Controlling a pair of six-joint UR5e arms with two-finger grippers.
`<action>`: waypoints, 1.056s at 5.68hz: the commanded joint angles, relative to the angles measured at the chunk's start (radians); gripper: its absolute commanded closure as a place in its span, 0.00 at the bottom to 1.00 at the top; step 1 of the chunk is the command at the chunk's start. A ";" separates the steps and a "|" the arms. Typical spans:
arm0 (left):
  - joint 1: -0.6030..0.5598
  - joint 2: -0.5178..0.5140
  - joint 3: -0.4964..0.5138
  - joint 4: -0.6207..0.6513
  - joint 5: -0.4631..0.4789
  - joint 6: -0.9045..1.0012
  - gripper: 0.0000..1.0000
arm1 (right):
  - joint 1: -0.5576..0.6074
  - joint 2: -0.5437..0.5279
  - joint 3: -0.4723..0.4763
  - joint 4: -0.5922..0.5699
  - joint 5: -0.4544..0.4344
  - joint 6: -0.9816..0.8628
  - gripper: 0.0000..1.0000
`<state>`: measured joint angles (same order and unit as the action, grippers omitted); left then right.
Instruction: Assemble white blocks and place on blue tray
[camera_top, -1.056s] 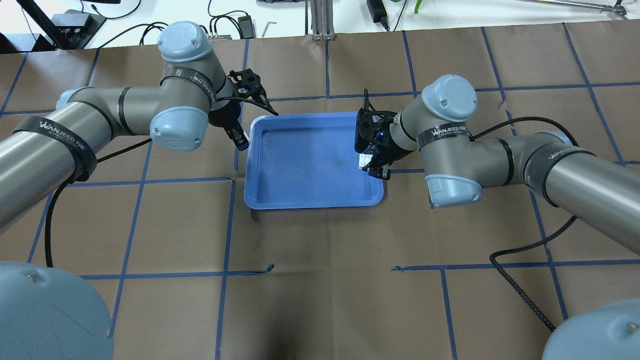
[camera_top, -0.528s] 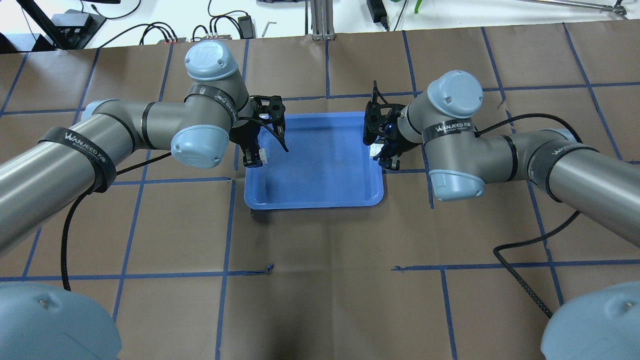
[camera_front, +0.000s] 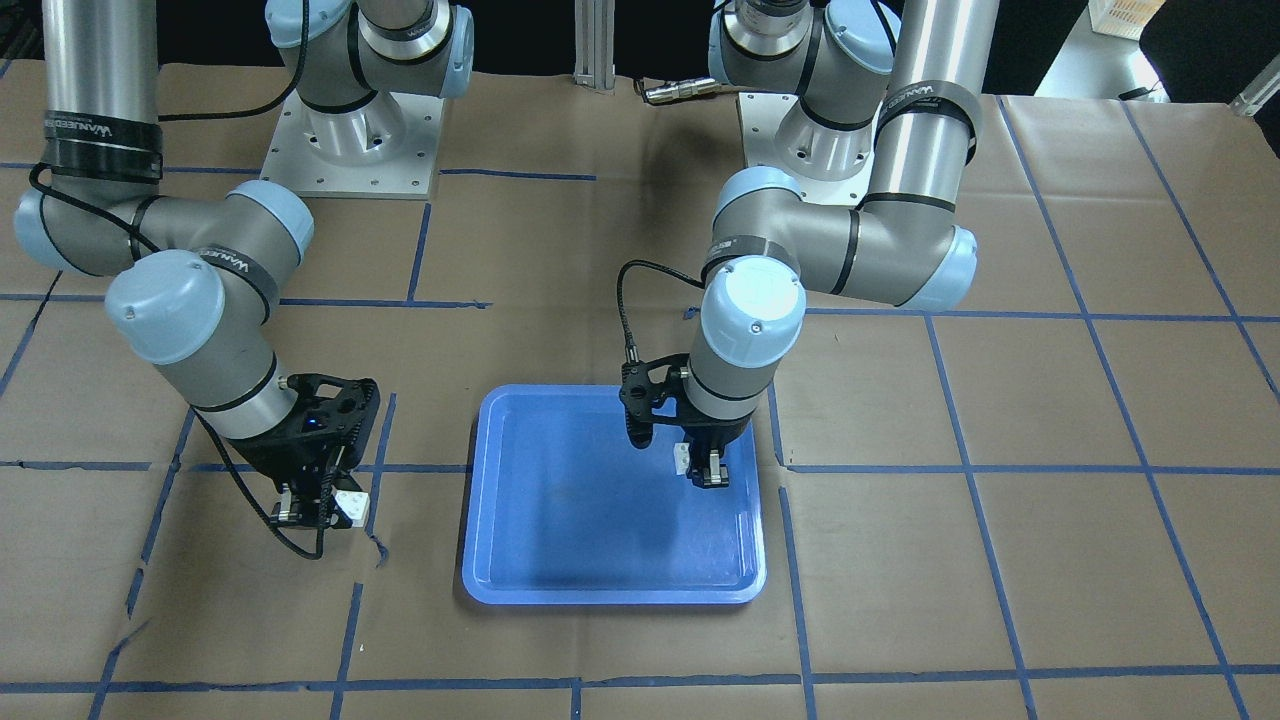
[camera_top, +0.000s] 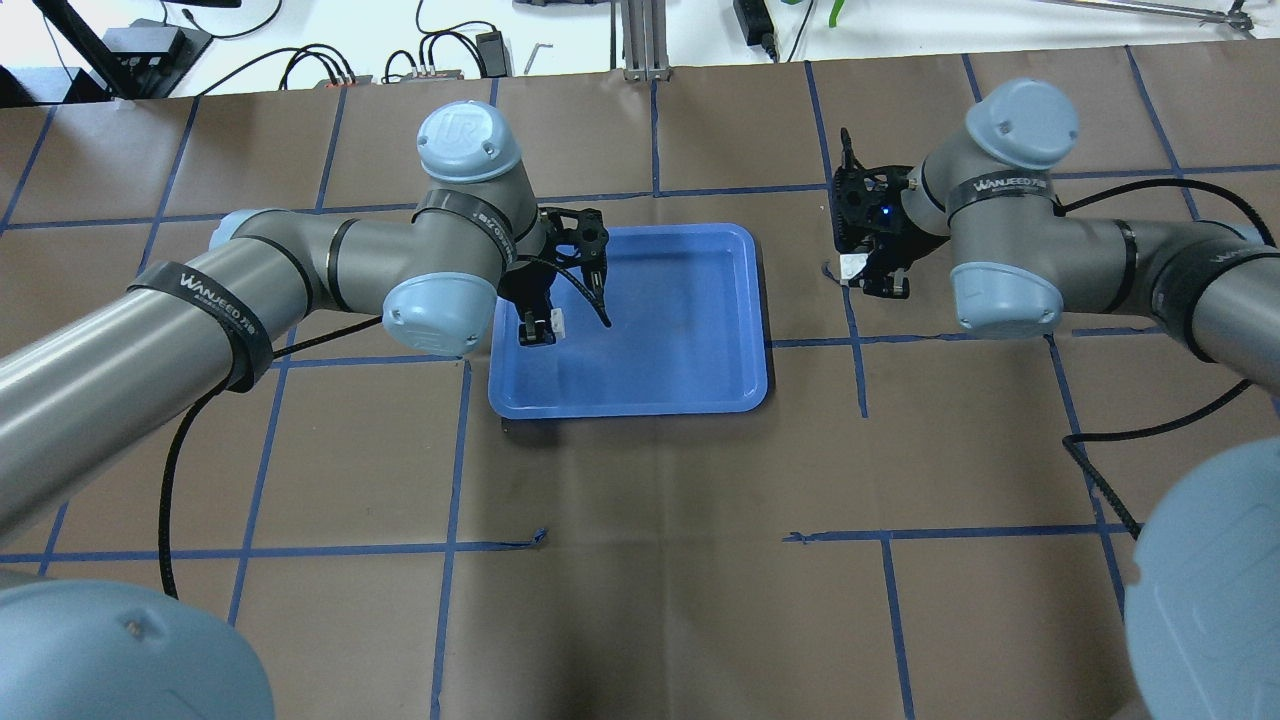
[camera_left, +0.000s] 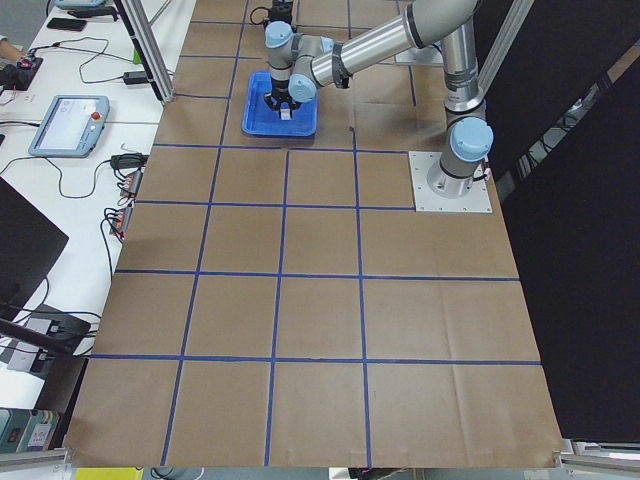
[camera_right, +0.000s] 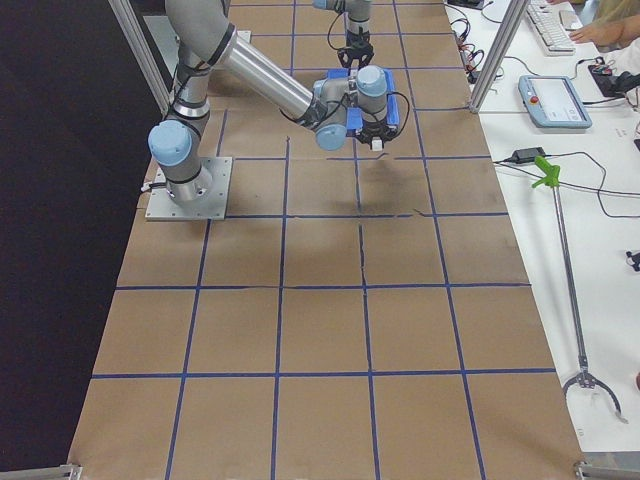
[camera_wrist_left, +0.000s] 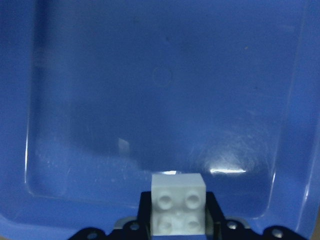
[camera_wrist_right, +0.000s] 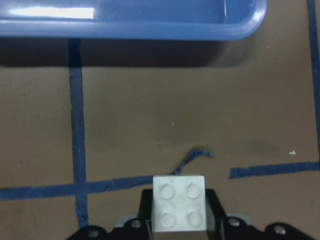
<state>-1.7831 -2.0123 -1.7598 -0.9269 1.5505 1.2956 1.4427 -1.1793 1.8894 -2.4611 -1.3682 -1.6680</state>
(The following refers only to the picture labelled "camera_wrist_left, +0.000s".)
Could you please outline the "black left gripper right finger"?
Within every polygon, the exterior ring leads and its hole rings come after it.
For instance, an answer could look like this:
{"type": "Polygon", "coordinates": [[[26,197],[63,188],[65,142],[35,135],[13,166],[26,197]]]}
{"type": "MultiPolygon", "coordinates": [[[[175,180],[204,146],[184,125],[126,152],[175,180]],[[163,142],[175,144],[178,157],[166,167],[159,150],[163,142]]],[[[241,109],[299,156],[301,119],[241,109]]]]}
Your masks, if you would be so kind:
{"type": "Polygon", "coordinates": [[[255,232],[243,219],[225,217],[213,192],[206,192],[205,236],[208,240],[304,240],[291,229],[273,225],[261,234],[255,232]]]}

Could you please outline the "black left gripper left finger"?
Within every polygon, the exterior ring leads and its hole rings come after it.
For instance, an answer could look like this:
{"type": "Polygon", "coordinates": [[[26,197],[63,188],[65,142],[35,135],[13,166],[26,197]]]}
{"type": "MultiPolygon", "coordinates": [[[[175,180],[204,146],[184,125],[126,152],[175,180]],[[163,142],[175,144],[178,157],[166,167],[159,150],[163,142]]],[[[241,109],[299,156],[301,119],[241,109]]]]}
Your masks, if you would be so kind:
{"type": "Polygon", "coordinates": [[[119,228],[106,234],[95,227],[79,230],[70,237],[71,240],[150,240],[151,236],[152,197],[150,191],[140,194],[137,216],[125,220],[119,228]]]}

